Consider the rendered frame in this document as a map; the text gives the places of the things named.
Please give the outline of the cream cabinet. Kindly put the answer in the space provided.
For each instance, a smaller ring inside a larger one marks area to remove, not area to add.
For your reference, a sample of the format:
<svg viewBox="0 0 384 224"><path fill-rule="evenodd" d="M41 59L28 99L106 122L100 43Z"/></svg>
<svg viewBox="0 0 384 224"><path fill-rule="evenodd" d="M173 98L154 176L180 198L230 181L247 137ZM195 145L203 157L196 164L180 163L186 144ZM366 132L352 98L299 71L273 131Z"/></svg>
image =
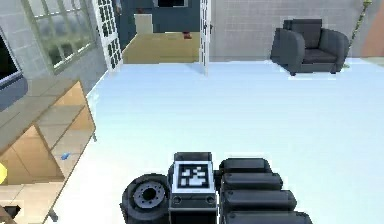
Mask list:
<svg viewBox="0 0 384 224"><path fill-rule="evenodd" d="M136 32L138 34L151 34L153 32L151 14L135 14Z"/></svg>

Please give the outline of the green house plant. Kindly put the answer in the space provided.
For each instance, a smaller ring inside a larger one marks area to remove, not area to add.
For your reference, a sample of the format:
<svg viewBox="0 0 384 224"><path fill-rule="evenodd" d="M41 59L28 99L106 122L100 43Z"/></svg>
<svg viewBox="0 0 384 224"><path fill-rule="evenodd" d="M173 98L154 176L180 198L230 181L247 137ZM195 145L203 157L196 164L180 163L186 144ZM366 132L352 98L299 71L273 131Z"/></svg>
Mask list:
<svg viewBox="0 0 384 224"><path fill-rule="evenodd" d="M361 10L361 12L359 14L359 17L358 17L358 19L356 21L354 30L352 32L351 39L349 41L349 49L348 50L351 49L351 47L353 45L353 42L355 40L355 37L357 35L357 32L359 31L360 26L361 26L361 24L362 24L362 22L364 20L365 15L366 15L367 8L372 4L372 2L373 2L372 0L363 0L363 2L362 2L362 10Z"/></svg>

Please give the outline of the white framed window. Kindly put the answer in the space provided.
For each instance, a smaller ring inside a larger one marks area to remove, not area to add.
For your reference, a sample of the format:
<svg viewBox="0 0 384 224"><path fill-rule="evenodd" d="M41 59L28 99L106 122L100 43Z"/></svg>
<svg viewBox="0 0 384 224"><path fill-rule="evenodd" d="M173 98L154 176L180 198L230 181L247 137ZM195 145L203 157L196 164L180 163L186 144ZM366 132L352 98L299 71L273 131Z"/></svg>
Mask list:
<svg viewBox="0 0 384 224"><path fill-rule="evenodd" d="M88 0L21 0L49 71L58 74L96 45Z"/></svg>

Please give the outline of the wooden shelf unit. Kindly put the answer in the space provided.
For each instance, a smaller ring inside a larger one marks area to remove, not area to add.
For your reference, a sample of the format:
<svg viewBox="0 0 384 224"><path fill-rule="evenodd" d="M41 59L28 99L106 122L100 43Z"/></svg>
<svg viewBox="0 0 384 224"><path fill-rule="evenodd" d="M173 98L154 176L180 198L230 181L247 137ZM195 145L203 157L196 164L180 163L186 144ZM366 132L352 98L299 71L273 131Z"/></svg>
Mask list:
<svg viewBox="0 0 384 224"><path fill-rule="evenodd" d="M54 205L96 125L80 80L41 78L0 112L0 224L56 220ZM66 160L61 155L70 153Z"/></svg>

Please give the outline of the black television set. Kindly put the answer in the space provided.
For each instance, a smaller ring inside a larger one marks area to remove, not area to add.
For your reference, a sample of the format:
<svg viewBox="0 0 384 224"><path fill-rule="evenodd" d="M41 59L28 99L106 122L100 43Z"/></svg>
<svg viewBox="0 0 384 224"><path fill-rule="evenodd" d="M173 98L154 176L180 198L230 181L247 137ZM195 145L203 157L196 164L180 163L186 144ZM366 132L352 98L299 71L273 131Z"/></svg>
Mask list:
<svg viewBox="0 0 384 224"><path fill-rule="evenodd" d="M27 79L0 29L0 112L21 99L27 91Z"/></svg>

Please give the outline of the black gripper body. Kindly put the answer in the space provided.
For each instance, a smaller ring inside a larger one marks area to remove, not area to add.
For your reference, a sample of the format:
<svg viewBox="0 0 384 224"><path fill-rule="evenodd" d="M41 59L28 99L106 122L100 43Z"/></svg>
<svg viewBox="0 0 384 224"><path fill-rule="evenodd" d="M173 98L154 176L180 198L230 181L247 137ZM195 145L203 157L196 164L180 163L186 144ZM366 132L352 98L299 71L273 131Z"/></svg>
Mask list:
<svg viewBox="0 0 384 224"><path fill-rule="evenodd" d="M125 224L170 224L169 187L163 174L144 174L122 193L120 209Z"/></svg>

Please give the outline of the white lattice room door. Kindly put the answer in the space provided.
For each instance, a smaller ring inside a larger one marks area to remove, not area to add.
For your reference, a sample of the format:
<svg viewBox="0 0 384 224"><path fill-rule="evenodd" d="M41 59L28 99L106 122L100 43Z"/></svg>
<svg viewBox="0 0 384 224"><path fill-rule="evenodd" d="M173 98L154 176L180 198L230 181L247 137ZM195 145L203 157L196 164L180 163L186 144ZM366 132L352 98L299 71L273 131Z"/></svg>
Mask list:
<svg viewBox="0 0 384 224"><path fill-rule="evenodd" d="M116 72L123 64L113 0L92 0L97 31L103 48L108 71Z"/></svg>
<svg viewBox="0 0 384 224"><path fill-rule="evenodd" d="M211 2L200 0L200 48L199 62L203 72L208 75L209 50L210 50L210 25L211 25Z"/></svg>

